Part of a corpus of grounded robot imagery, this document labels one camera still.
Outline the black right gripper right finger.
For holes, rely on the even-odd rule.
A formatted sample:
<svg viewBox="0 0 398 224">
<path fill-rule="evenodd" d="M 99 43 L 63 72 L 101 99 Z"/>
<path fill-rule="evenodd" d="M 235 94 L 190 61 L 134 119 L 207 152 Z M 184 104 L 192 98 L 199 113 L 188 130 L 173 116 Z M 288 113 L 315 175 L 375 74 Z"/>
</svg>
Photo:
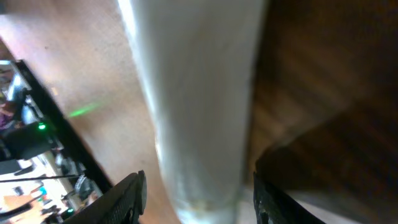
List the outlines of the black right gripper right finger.
<svg viewBox="0 0 398 224">
<path fill-rule="evenodd" d="M 253 173 L 257 224 L 325 224 L 292 197 Z"/>
</svg>

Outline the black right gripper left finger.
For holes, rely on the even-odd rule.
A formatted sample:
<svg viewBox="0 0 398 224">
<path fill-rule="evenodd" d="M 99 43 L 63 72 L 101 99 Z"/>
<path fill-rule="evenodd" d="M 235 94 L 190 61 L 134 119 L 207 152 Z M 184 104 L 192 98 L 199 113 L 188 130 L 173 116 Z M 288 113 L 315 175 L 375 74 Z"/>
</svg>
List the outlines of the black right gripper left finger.
<svg viewBox="0 0 398 224">
<path fill-rule="evenodd" d="M 91 205 L 66 219 L 64 224 L 139 224 L 147 201 L 143 170 L 129 174 Z"/>
</svg>

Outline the white tube gold cap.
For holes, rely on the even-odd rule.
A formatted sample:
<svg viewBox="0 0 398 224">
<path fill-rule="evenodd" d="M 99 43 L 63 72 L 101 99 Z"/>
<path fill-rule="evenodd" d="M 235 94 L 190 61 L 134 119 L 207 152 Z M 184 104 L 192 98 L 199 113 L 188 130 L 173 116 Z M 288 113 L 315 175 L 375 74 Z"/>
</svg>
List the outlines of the white tube gold cap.
<svg viewBox="0 0 398 224">
<path fill-rule="evenodd" d="M 119 1 L 182 223 L 235 223 L 262 0 Z"/>
</svg>

